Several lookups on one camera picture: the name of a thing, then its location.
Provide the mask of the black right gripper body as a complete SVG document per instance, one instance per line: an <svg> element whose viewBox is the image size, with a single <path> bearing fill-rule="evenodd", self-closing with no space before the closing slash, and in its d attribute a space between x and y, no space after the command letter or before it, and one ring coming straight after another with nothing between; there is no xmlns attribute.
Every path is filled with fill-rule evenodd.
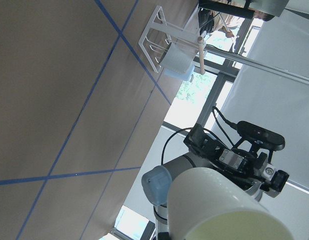
<svg viewBox="0 0 309 240"><path fill-rule="evenodd" d="M205 132L198 123L183 141L194 155L207 159L212 168L236 184L253 198L263 195L262 185L267 182L262 172L268 155L259 155L238 148L228 148L213 132Z"/></svg>

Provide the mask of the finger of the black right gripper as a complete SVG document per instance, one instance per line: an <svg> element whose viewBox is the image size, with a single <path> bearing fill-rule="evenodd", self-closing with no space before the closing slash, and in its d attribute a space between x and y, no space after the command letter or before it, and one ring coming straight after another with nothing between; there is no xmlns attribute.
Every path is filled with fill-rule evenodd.
<svg viewBox="0 0 309 240"><path fill-rule="evenodd" d="M261 173L263 183L260 185L260 190L265 192L268 196L275 198L283 190L289 174L283 170L277 169L272 164L267 163Z"/></svg>

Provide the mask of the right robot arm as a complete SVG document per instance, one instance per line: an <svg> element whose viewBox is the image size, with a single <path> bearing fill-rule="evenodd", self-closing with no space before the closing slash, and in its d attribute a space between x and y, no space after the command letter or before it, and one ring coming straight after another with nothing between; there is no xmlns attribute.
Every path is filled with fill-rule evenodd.
<svg viewBox="0 0 309 240"><path fill-rule="evenodd" d="M246 121L229 123L239 142L227 147L195 124L189 151L145 173L143 191L153 205L158 240L290 240L288 228L260 204L276 197L289 175L271 163L283 136Z"/></svg>

